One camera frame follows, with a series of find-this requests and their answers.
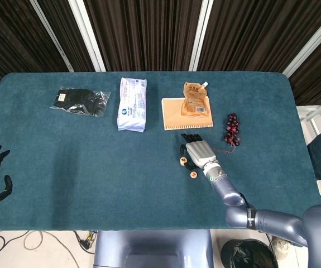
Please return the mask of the black power plug strip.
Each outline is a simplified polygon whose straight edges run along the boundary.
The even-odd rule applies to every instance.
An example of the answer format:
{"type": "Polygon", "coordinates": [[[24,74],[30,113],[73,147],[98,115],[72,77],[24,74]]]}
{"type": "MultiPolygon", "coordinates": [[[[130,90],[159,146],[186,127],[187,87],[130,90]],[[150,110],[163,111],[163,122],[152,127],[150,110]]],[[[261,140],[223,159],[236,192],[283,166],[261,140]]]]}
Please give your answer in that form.
{"type": "Polygon", "coordinates": [[[95,252],[90,251],[90,249],[91,249],[93,243],[95,242],[98,232],[97,231],[88,231],[88,234],[85,239],[82,239],[77,231],[73,231],[73,233],[75,234],[76,240],[77,240],[79,246],[81,247],[81,249],[90,255],[94,255],[95,252]]]}

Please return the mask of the white partition post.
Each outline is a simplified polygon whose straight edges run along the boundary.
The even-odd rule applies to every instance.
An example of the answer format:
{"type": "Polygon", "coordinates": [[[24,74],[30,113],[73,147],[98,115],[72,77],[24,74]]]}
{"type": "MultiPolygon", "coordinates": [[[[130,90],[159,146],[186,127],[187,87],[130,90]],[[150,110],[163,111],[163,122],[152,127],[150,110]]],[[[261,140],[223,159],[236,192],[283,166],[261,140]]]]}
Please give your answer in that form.
{"type": "Polygon", "coordinates": [[[213,3],[214,0],[202,0],[202,5],[197,23],[197,29],[195,32],[195,38],[193,42],[193,49],[190,57],[188,69],[189,71],[197,71],[213,3]]]}
{"type": "Polygon", "coordinates": [[[297,69],[306,61],[306,59],[318,48],[321,44],[321,26],[302,47],[298,54],[292,59],[290,64],[282,72],[287,78],[291,77],[297,69]]]}
{"type": "Polygon", "coordinates": [[[98,47],[95,33],[84,0],[68,0],[76,24],[96,72],[106,72],[106,67],[98,47]]]}

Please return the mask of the orange spout pouch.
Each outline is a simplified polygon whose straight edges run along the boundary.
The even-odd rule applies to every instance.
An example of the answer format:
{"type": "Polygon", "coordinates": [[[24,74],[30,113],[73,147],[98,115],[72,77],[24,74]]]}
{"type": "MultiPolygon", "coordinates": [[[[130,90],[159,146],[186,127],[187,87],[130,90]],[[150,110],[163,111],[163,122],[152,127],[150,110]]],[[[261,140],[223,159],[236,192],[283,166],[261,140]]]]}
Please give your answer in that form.
{"type": "Polygon", "coordinates": [[[207,116],[208,106],[205,101],[207,97],[208,83],[185,82],[183,87],[184,101],[181,106],[182,116],[207,116]]]}

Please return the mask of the white metal frame rack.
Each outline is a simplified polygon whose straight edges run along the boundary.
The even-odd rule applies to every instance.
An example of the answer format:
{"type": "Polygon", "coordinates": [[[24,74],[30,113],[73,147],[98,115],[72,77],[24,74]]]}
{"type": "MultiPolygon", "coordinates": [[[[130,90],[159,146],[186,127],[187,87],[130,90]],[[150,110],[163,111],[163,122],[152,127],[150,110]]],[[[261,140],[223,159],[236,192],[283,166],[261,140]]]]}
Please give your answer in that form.
{"type": "Polygon", "coordinates": [[[297,106],[306,145],[321,134],[321,105],[297,106]]]}

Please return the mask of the spiral bound notebook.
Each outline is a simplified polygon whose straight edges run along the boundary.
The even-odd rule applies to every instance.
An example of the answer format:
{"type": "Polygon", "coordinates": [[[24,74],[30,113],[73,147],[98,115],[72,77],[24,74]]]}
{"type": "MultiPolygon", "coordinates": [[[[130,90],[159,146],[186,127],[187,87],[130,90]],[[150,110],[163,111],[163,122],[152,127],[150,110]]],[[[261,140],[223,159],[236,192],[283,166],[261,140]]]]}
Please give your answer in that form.
{"type": "Polygon", "coordinates": [[[207,116],[183,116],[181,108],[185,98],[163,98],[161,100],[164,130],[183,130],[213,127],[209,98],[205,98],[207,116]]]}

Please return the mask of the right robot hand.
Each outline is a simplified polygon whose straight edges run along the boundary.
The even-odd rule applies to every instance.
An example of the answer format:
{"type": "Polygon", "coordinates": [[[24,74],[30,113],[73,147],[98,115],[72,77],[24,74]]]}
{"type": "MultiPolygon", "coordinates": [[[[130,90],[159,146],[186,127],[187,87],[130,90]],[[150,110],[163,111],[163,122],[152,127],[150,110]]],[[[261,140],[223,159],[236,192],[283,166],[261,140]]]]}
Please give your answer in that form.
{"type": "Polygon", "coordinates": [[[206,167],[207,165],[219,165],[215,153],[199,134],[182,133],[181,136],[186,144],[180,146],[180,154],[181,157],[187,158],[186,168],[188,170],[208,170],[210,168],[206,167]]]}

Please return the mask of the black trash bin with bag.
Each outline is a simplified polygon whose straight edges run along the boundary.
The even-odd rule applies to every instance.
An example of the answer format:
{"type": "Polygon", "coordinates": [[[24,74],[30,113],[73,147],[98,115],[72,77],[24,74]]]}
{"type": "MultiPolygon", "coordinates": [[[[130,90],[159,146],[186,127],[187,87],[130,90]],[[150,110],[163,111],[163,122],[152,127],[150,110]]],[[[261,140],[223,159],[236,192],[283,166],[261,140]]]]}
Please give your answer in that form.
{"type": "Polygon", "coordinates": [[[229,240],[220,257],[224,268],[279,268],[269,246],[259,240],[229,240]]]}

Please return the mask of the thin grey partition post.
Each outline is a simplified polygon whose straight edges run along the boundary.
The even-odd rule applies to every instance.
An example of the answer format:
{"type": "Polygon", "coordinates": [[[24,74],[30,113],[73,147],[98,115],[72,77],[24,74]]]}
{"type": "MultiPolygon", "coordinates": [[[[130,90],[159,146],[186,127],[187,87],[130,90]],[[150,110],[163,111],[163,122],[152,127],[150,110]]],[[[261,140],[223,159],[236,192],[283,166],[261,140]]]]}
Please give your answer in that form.
{"type": "Polygon", "coordinates": [[[69,61],[68,57],[65,54],[65,51],[63,50],[58,38],[56,37],[49,21],[47,20],[41,6],[39,5],[37,0],[29,0],[31,3],[31,6],[33,7],[34,11],[36,12],[38,18],[40,19],[43,27],[45,28],[46,32],[48,33],[49,37],[51,38],[52,42],[54,43],[58,53],[60,54],[61,58],[63,59],[67,69],[70,72],[74,72],[74,68],[71,65],[71,62],[69,61]]]}

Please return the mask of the blue grey robot torso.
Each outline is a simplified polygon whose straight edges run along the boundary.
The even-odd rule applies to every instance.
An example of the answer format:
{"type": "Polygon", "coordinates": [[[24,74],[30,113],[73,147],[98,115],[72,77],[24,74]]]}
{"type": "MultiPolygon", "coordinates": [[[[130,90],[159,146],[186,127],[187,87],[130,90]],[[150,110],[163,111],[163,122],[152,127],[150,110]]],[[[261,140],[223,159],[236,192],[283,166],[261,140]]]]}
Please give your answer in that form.
{"type": "Polygon", "coordinates": [[[98,231],[93,268],[214,268],[207,229],[98,231]]]}

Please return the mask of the black gloves in plastic bag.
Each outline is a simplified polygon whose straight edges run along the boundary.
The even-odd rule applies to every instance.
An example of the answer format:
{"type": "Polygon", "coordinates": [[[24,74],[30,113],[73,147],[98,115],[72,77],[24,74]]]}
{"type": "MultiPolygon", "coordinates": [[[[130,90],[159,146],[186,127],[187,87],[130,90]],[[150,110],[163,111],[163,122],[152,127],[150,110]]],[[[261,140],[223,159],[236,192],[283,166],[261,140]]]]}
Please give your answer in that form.
{"type": "Polygon", "coordinates": [[[92,117],[102,117],[107,109],[111,92],[84,88],[61,87],[51,109],[92,117]]]}

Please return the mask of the purple grape bunch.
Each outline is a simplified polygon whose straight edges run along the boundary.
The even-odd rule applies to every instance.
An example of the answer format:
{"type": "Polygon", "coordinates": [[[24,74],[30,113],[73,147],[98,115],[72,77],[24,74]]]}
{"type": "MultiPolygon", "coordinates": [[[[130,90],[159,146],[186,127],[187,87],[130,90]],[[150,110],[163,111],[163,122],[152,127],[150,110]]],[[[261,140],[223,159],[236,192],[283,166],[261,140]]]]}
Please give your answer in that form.
{"type": "Polygon", "coordinates": [[[236,148],[241,144],[241,138],[239,137],[239,121],[236,113],[230,113],[227,116],[225,125],[225,133],[222,140],[229,146],[229,149],[218,149],[217,151],[225,154],[231,154],[235,152],[236,148]]]}

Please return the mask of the white blue paper package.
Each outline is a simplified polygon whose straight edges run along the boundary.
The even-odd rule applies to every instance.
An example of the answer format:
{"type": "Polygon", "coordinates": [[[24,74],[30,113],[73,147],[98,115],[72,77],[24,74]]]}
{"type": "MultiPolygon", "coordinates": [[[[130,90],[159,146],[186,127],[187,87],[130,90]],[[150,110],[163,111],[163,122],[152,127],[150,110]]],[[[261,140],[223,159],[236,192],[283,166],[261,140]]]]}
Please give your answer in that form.
{"type": "Polygon", "coordinates": [[[143,132],[146,125],[146,79],[121,78],[117,127],[143,132]]]}

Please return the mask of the teal table cloth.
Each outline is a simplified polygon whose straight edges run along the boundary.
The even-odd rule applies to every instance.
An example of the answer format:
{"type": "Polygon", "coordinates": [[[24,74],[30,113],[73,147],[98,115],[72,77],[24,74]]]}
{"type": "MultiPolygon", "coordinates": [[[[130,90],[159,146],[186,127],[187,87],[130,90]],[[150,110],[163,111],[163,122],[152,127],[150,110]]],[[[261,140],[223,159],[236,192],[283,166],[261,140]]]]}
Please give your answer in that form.
{"type": "Polygon", "coordinates": [[[291,86],[281,73],[158,71],[10,73],[0,82],[0,168],[13,181],[0,230],[226,228],[225,205],[203,174],[180,165],[181,130],[166,131],[161,100],[208,83],[213,127],[197,129],[247,201],[302,216],[321,203],[291,86]],[[121,78],[146,79],[143,132],[119,131],[121,78]],[[51,109],[61,88],[111,92],[102,117],[51,109]],[[222,140],[236,113],[241,144],[222,140]]]}

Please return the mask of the dark brown pleated curtain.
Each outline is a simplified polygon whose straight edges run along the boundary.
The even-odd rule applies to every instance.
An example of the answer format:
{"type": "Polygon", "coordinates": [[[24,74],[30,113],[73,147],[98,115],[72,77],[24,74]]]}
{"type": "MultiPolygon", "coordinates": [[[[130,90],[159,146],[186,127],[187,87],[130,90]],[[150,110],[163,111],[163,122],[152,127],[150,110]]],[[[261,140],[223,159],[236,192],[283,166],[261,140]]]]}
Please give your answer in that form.
{"type": "MultiPolygon", "coordinates": [[[[108,71],[186,71],[202,0],[82,0],[108,71]]],[[[68,0],[0,0],[0,81],[94,71],[68,0]]],[[[214,0],[198,69],[280,71],[321,22],[321,0],[214,0]]]]}

